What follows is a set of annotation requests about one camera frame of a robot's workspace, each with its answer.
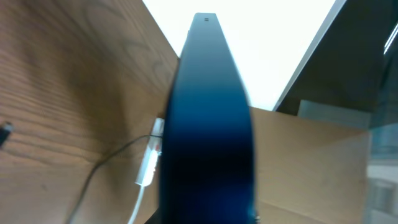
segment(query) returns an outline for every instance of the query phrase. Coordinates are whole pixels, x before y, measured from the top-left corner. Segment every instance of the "white plug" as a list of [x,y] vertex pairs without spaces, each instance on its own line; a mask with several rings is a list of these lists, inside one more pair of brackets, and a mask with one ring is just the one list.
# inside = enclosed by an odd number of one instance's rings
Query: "white plug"
[[[154,127],[152,128],[151,135],[162,136],[163,135],[164,119],[156,118]],[[158,157],[161,153],[162,139],[157,137],[150,137],[147,148],[145,150],[144,158],[141,162],[136,184],[146,187],[152,183],[154,178],[155,168]]]

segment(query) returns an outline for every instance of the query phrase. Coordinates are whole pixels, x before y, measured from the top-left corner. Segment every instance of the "blue object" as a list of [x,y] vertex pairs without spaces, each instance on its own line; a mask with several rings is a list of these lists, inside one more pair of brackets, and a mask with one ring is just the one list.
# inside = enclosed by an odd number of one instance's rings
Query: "blue object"
[[4,123],[0,127],[0,148],[6,142],[8,136],[11,134],[13,126],[11,123]]
[[195,14],[182,51],[165,117],[159,198],[163,224],[254,223],[250,110],[216,14]]

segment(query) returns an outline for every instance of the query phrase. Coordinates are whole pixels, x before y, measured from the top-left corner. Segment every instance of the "wooden desk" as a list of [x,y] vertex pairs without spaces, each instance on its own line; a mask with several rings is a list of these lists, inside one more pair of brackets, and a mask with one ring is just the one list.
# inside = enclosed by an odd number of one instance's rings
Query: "wooden desk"
[[[63,223],[93,163],[150,133],[177,56],[140,0],[2,0],[0,28],[0,122],[15,126],[0,151],[0,220]],[[96,175],[77,221],[129,217],[145,144]]]
[[263,223],[362,223],[370,134],[252,110]]

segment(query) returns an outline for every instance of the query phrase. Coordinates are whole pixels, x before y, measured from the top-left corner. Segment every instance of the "bright light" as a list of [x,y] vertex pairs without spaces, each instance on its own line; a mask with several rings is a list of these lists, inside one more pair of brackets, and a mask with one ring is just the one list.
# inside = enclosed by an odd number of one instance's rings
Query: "bright light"
[[144,2],[177,55],[194,14],[216,13],[251,106],[272,110],[335,0]]
[[386,52],[388,51],[388,48],[390,48],[392,42],[394,41],[396,35],[398,33],[398,23],[396,25],[396,27],[394,28],[394,30],[392,31],[390,37],[388,38],[386,44],[384,45],[384,54],[386,54]]

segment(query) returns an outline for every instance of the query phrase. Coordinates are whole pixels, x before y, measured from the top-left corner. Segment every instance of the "white wall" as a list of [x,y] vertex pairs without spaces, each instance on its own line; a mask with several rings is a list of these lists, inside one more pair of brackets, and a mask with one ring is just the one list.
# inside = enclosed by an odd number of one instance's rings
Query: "white wall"
[[368,177],[398,183],[398,166],[368,166]]

